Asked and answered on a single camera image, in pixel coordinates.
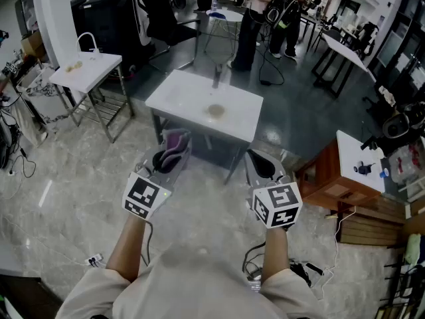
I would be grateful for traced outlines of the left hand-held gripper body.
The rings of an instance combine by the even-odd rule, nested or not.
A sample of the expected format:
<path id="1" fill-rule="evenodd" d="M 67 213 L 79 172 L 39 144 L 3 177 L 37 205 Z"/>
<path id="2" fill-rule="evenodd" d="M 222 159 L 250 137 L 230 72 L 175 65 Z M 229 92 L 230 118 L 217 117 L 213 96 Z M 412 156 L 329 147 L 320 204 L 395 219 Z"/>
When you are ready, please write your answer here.
<path id="1" fill-rule="evenodd" d="M 122 208 L 143 220 L 150 220 L 172 195 L 174 182 L 174 173 L 161 173 L 137 164 L 127 179 Z"/>

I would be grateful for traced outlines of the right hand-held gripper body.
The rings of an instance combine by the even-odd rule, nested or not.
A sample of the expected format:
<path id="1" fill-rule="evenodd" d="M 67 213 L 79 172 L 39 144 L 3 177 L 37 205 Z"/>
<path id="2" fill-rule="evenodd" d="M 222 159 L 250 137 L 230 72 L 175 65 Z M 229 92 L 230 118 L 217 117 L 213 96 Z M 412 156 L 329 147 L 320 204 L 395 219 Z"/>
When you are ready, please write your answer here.
<path id="1" fill-rule="evenodd" d="M 289 228 L 297 221 L 303 201 L 290 176 L 281 175 L 275 181 L 248 180 L 248 185 L 246 205 L 267 229 Z"/>

